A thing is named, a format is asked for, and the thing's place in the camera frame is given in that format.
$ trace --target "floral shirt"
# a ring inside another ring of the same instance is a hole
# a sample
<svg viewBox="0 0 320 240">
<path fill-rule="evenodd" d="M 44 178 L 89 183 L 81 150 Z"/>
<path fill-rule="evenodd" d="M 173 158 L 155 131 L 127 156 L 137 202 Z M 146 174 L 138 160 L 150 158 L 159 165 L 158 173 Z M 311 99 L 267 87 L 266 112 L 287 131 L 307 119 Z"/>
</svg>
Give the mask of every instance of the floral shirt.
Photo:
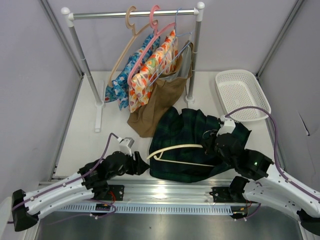
<svg viewBox="0 0 320 240">
<path fill-rule="evenodd" d="M 128 100 L 128 76 L 131 70 L 134 68 L 138 58 L 140 57 L 141 53 L 144 51 L 150 40 L 154 37 L 154 34 L 151 33 L 147 36 L 147 38 L 144 40 L 142 47 L 138 49 L 136 52 L 134 52 L 128 59 L 123 71 L 118 75 L 118 77 L 115 80 L 112 80 L 113 87 L 107 86 L 105 89 L 105 97 L 104 102 L 109 103 L 113 102 L 115 100 L 118 101 L 119 109 L 126 108 L 129 105 Z M 143 64 L 146 62 L 146 60 L 151 56 L 151 54 L 154 52 L 155 49 L 157 49 L 160 45 L 160 37 L 158 37 L 150 49 L 146 52 L 145 56 L 142 59 L 142 62 L 140 63 L 140 66 L 137 68 L 137 72 L 140 70 L 140 68 L 143 66 Z"/>
<path fill-rule="evenodd" d="M 129 86 L 129 109 L 131 113 L 149 102 L 154 86 L 154 84 L 150 86 L 150 83 L 156 79 L 157 74 L 154 73 L 159 68 L 160 63 L 160 73 L 165 67 L 167 67 L 164 71 L 165 74 L 169 74 L 175 70 L 177 58 L 172 61 L 178 54 L 178 40 L 175 37 L 176 32 L 172 30 L 171 33 L 166 36 L 161 47 L 155 50 L 151 57 L 145 62 L 140 72 L 135 74 L 131 79 L 131 86 Z"/>
</svg>

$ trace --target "white table surface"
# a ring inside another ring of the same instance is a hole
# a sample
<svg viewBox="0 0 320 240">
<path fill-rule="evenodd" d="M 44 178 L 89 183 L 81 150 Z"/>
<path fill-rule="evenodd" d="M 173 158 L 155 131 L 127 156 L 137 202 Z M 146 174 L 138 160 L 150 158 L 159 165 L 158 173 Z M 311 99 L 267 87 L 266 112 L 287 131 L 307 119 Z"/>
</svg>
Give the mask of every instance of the white table surface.
<svg viewBox="0 0 320 240">
<path fill-rule="evenodd" d="M 215 117 L 223 115 L 223 108 L 215 88 L 215 77 L 217 73 L 218 72 L 196 72 L 193 90 L 195 102 L 189 103 L 187 106 L 184 101 L 186 93 L 184 93 L 174 107 L 179 112 L 181 112 L 181 109 L 189 107 L 196 110 L 201 109 L 205 115 L 212 115 Z M 107 71 L 92 72 L 96 85 L 98 85 L 98 81 L 104 80 L 106 86 L 109 74 L 110 72 Z M 139 151 L 142 159 L 145 160 L 149 155 L 148 152 L 152 138 L 139 137 L 139 135 L 127 124 L 129 115 L 129 109 L 125 108 L 120 111 L 116 101 L 106 103 L 102 114 L 101 132 L 94 132 L 96 121 L 95 98 L 88 79 L 84 76 L 54 176 L 70 176 L 85 164 L 99 159 L 111 132 L 122 138 L 133 138 L 135 142 L 131 148 L 132 151 Z M 259 151 L 273 159 L 273 145 L 271 143 L 266 121 L 245 122 L 244 125 L 252 130 L 246 148 Z M 113 138 L 107 151 L 107 155 L 118 150 L 118 141 Z M 237 173 L 231 169 L 210 178 L 210 180 L 232 180 L 236 175 Z M 117 176 L 116 178 L 124 180 L 155 179 L 150 176 L 149 170 L 140 176 L 125 174 L 123 176 Z"/>
</svg>

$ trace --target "metal pole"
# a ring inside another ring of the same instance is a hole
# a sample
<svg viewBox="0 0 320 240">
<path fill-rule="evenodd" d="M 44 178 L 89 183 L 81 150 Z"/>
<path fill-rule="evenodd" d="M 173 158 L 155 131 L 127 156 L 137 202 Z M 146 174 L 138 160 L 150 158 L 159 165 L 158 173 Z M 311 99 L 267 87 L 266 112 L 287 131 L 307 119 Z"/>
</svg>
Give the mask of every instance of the metal pole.
<svg viewBox="0 0 320 240">
<path fill-rule="evenodd" d="M 194 35 L 194 44 L 193 44 L 193 55 L 192 55 L 192 76 L 189 81 L 189 91 L 187 98 L 193 100 L 194 94 L 194 85 L 195 85 L 195 75 L 196 75 L 196 63 L 198 55 L 198 46 L 199 46 L 199 36 L 200 36 L 201 22 L 197 21 L 195 24 L 195 35 Z"/>
<path fill-rule="evenodd" d="M 81 47 L 81 44 L 80 44 L 76 29 L 75 29 L 75 26 L 69 26 L 69 30 L 70 30 L 71 36 L 73 38 L 75 47 L 76 47 L 76 49 L 77 49 L 77 51 L 78 51 L 78 53 L 80 55 L 81 62 L 83 64 L 83 68 L 84 68 L 84 72 L 86 74 L 86 77 L 88 78 L 90 87 L 92 89 L 92 92 L 93 92 L 93 95 L 94 95 L 94 98 L 95 98 L 95 101 L 96 101 L 96 104 L 98 106 L 101 106 L 104 103 L 102 102 L 102 100 L 101 100 L 101 98 L 99 96 L 99 93 L 97 91 L 97 88 L 96 88 L 94 79 L 93 79 L 93 77 L 91 75 L 91 72 L 90 72 L 90 69 L 89 69 L 89 66 L 88 66 L 84 51 L 82 50 L 82 47 Z"/>
<path fill-rule="evenodd" d="M 57 18 L 54 14 L 54 12 L 52 11 L 51 9 L 51 6 L 50 4 L 48 3 L 47 0 L 39 0 L 39 2 L 41 3 L 46 15 L 48 16 L 49 20 L 51 21 L 52 25 L 53 25 L 53 29 L 55 30 L 58 38 L 60 39 L 60 41 L 62 42 L 62 45 L 65 49 L 65 51 L 68 53 L 68 55 L 70 56 L 71 58 L 71 61 L 77 71 L 77 73 L 79 74 L 79 76 L 82 77 L 82 70 L 81 70 L 81 67 L 76 59 L 76 56 L 74 54 L 74 52 L 72 51 L 72 48 L 70 47 L 69 43 L 68 43 L 68 40 L 64 34 L 64 32 L 62 31 L 58 21 L 57 21 Z"/>
<path fill-rule="evenodd" d="M 261 74 L 264 72 L 269 60 L 271 59 L 271 57 L 274 55 L 274 53 L 276 52 L 276 50 L 278 49 L 278 47 L 280 46 L 280 43 L 282 42 L 282 40 L 284 39 L 289 27 L 291 26 L 291 24 L 293 23 L 294 19 L 296 18 L 299 10 L 301 9 L 302 4 L 305 2 L 305 0 L 298 0 L 293 9 L 291 10 L 288 18 L 286 19 L 284 25 L 282 26 L 282 29 L 280 30 L 278 36 L 276 37 L 272 47 L 270 48 L 268 54 L 266 55 L 265 59 L 263 60 L 263 63 L 261 65 L 261 67 L 258 70 L 257 73 L 257 78 L 259 79 Z"/>
<path fill-rule="evenodd" d="M 174 16 L 177 10 L 155 11 L 154 16 Z M 178 15 L 194 15 L 195 9 L 179 10 Z M 149 17 L 150 11 L 133 11 L 130 17 Z M 108 19 L 108 18 L 124 18 L 126 12 L 101 12 L 101 13 L 73 13 L 74 20 L 80 19 Z"/>
<path fill-rule="evenodd" d="M 197 55 L 198 55 L 198 46 L 199 46 L 199 38 L 200 38 L 200 29 L 201 22 L 203 18 L 205 4 L 203 2 L 198 2 L 196 8 L 199 11 L 199 14 L 196 16 L 195 22 L 195 34 L 194 34 L 194 44 L 193 44 L 193 55 L 192 55 L 192 76 L 189 80 L 189 91 L 188 95 L 185 97 L 185 100 L 189 103 L 195 101 L 194 94 L 194 85 L 195 85 L 195 76 L 196 76 L 196 65 L 197 65 Z"/>
</svg>

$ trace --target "white clamp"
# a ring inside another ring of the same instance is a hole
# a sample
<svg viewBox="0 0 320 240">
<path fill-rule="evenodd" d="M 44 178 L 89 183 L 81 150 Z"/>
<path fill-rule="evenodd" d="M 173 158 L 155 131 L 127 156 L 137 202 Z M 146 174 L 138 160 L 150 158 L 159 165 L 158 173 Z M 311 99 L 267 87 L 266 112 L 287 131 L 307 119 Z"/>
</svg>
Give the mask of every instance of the white clamp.
<svg viewBox="0 0 320 240">
<path fill-rule="evenodd" d="M 131 147 L 134 143 L 135 143 L 135 140 L 133 140 L 131 137 L 124 138 L 119 144 L 120 152 L 131 156 L 132 155 Z"/>
<path fill-rule="evenodd" d="M 72 28 L 74 26 L 74 14 L 71 12 L 70 9 L 67 7 L 61 8 L 61 13 L 64 15 L 64 18 L 66 20 L 66 24 L 69 28 Z"/>
<path fill-rule="evenodd" d="M 233 121 L 231 118 L 226 118 L 225 115 L 222 115 L 220 117 L 220 120 L 223 122 L 223 125 L 217 132 L 217 136 L 222 135 L 222 134 L 232 134 L 232 132 L 236 128 L 236 123 Z"/>
<path fill-rule="evenodd" d="M 202 22 L 202 18 L 204 16 L 204 9 L 205 9 L 205 4 L 202 1 L 199 1 L 196 4 L 196 9 L 197 9 L 197 14 L 196 14 L 196 21 L 197 22 Z"/>
</svg>

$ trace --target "metal floor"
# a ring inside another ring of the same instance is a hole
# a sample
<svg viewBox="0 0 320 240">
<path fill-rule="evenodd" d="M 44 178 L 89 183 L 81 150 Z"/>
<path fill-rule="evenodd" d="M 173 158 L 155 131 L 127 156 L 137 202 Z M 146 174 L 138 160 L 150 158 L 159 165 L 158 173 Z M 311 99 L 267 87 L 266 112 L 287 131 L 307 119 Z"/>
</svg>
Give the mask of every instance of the metal floor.
<svg viewBox="0 0 320 240">
<path fill-rule="evenodd" d="M 41 221 L 37 240 L 302 240 L 298 223 L 261 207 L 247 222 L 229 216 L 115 214 L 94 220 L 54 212 Z"/>
</svg>

